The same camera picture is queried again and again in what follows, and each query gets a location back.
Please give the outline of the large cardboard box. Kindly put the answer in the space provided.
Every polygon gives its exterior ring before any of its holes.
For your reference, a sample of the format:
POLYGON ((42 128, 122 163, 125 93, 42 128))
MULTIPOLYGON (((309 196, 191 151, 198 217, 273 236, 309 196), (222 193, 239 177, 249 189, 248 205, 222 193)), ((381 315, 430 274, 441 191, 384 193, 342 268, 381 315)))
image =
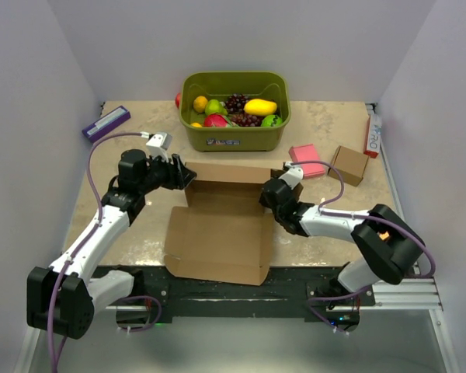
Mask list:
POLYGON ((164 264, 176 277, 259 286, 267 277, 278 224, 259 202, 280 169, 188 162, 187 205, 171 211, 164 264))

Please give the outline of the orange round sponge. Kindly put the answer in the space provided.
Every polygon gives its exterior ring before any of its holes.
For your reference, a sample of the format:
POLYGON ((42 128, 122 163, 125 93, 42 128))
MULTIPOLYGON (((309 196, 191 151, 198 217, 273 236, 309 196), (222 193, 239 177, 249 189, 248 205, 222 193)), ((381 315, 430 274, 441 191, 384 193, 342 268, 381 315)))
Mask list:
POLYGON ((380 232, 377 234, 382 241, 388 241, 391 237, 389 232, 380 232))

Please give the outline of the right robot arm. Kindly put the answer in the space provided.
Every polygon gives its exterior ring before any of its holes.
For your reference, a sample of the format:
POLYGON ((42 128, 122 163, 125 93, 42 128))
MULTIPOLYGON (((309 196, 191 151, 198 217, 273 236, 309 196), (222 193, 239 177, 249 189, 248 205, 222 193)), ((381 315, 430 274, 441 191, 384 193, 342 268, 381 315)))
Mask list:
POLYGON ((259 202, 291 235, 352 242, 360 251, 359 260, 344 265, 315 290, 314 302, 348 305, 379 281, 400 284, 421 256, 431 257, 424 241, 384 204, 369 211, 324 208, 323 203, 299 201, 294 188, 281 178, 263 185, 259 202))

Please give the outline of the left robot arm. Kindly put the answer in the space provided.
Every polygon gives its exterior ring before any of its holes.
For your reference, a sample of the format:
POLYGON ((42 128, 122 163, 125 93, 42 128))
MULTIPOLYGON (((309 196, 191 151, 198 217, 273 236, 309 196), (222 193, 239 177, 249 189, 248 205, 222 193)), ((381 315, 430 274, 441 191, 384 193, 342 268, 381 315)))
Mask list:
POLYGON ((85 335, 95 314, 124 300, 140 303, 145 286, 134 274, 111 270, 93 276, 101 259, 145 206, 145 197, 158 188, 184 190, 197 177, 181 158, 151 157, 142 150, 122 153, 118 173, 101 199, 101 208, 75 242, 49 267, 34 267, 26 279, 26 322, 75 340, 85 335))

